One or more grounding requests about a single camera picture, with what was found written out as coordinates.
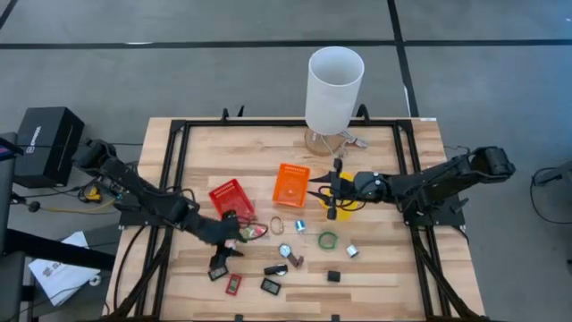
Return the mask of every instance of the floor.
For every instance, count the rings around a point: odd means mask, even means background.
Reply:
[[[568,0],[0,0],[4,8],[1,131],[17,131],[27,107],[68,106],[86,122],[84,136],[113,142],[141,142],[151,116],[217,116],[242,105],[245,115],[302,116],[307,59],[337,43],[191,48],[196,42],[389,40],[348,43],[365,60],[358,102],[372,116],[437,117],[448,146],[498,145],[517,167],[508,182],[463,194],[488,316],[569,321],[572,226],[541,220],[528,195],[536,169],[572,158]],[[119,150],[124,160],[139,156],[138,147]],[[86,180],[74,172],[70,185]],[[566,188],[535,191],[546,216],[572,221]],[[65,196],[42,201],[81,207]],[[13,208],[10,226],[61,238],[117,220]],[[100,312],[94,302],[43,320]]]

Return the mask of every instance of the small red box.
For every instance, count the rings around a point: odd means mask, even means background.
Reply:
[[[236,296],[236,293],[239,291],[240,281],[242,280],[242,276],[232,274],[231,279],[229,279],[229,284],[226,285],[226,293],[232,296]]]
[[[229,210],[236,211],[236,215],[246,219],[254,217],[254,207],[248,200],[246,193],[236,179],[232,179],[222,186],[210,191],[208,196],[213,201],[218,213],[223,214]]]

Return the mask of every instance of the white paper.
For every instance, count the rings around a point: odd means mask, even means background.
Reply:
[[[88,242],[83,232],[73,233],[62,242],[85,248],[88,247]],[[44,259],[36,259],[29,263],[28,267],[54,306],[64,303],[82,285],[87,283],[91,277],[100,272],[99,269],[76,267]]]

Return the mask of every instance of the black box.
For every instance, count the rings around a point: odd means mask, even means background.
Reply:
[[[18,130],[24,155],[16,159],[14,182],[27,188],[66,185],[83,126],[66,107],[29,108]]]

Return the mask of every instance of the white cylinder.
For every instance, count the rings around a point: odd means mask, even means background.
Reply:
[[[312,54],[306,94],[306,123],[312,131],[333,135],[348,128],[364,69],[361,57],[346,47]]]

